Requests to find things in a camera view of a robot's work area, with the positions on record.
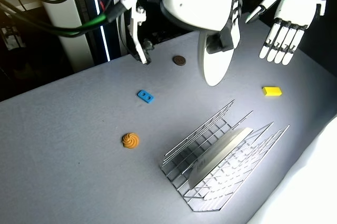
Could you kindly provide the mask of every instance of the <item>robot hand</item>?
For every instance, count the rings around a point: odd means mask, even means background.
[[[270,8],[277,0],[263,0],[248,16],[246,23],[252,22]],[[321,16],[325,12],[325,0],[281,0],[277,7],[274,24],[260,51],[260,58],[282,62],[288,65],[297,49],[304,31],[309,28],[320,5]]]

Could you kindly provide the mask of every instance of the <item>wire dish rack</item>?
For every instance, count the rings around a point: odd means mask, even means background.
[[[234,100],[171,149],[161,164],[161,170],[195,212],[221,210],[289,128],[288,125],[277,133],[265,137],[266,131],[274,123],[272,122],[253,131],[196,187],[190,189],[189,175],[198,157],[253,112],[248,113],[234,126],[230,126],[224,116],[233,103]]]

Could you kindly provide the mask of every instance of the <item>dark brown round object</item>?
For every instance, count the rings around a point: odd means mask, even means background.
[[[180,55],[176,55],[175,57],[173,57],[173,62],[178,66],[183,66],[186,64],[186,59]]]

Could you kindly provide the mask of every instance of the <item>metal frame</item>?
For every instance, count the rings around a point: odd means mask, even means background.
[[[191,189],[188,183],[189,175],[198,157],[253,112],[248,113],[234,126],[230,126],[224,116],[233,103],[234,100],[171,149],[161,164],[161,170],[193,211],[221,210],[289,128],[288,125],[267,138],[263,136],[274,122],[253,131]]]

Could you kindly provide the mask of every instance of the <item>orange cookie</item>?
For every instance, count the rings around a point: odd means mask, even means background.
[[[123,145],[125,148],[133,149],[139,144],[139,136],[135,133],[127,133],[123,136]]]

